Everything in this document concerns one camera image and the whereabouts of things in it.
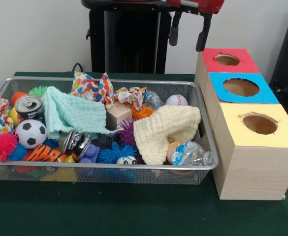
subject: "yellow ball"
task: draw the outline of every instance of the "yellow ball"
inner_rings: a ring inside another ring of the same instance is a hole
[[[16,112],[16,108],[12,108],[9,112],[9,117],[12,118],[12,120],[14,121],[14,127],[16,128],[19,125],[19,121],[18,121],[18,113]]]
[[[72,155],[70,155],[70,156],[68,156],[68,157],[64,160],[64,162],[70,162],[70,163],[72,163],[72,162],[75,162],[75,159],[74,159],[74,157],[73,157]]]

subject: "yellow box top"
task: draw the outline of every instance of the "yellow box top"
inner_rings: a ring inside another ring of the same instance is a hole
[[[221,108],[236,146],[288,148],[288,115],[280,104],[222,103]]]

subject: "plastic water bottle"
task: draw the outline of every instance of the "plastic water bottle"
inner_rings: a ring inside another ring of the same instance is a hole
[[[213,154],[205,151],[196,142],[186,142],[179,145],[171,154],[173,165],[209,166],[213,163]]]

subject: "toy with googly eyes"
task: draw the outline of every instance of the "toy with googly eyes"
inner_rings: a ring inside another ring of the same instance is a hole
[[[112,150],[105,149],[98,156],[97,163],[110,163],[110,164],[122,164],[122,165],[134,165],[136,164],[135,156],[137,152],[131,145],[119,146],[116,142],[112,143]],[[138,169],[110,169],[100,168],[99,175],[106,179],[118,179],[118,182],[133,182],[138,179]]]
[[[124,165],[136,165],[137,161],[135,157],[133,156],[127,156],[127,157],[120,157],[116,164],[124,164]]]
[[[133,146],[125,144],[119,146],[116,142],[112,143],[112,150],[105,149],[98,156],[97,163],[109,163],[109,164],[136,164],[135,156],[136,150]]]

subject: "wire mesh basket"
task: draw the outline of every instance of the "wire mesh basket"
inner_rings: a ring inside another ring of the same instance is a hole
[[[218,165],[216,145],[211,133],[209,121],[200,88],[190,82],[130,81],[111,80],[114,88],[147,87],[156,92],[165,102],[174,94],[183,95],[189,105],[198,106],[202,122],[193,141],[206,151],[211,151],[214,161],[210,166],[172,166],[172,165],[117,165],[89,163],[54,162],[0,162],[0,180],[37,180],[71,182],[115,182],[149,184],[196,184],[199,185],[208,171]],[[13,77],[0,84],[0,97],[10,99],[18,91],[29,92],[37,86],[55,86],[69,93],[71,78]],[[115,137],[99,135],[93,144],[101,149],[111,148]]]

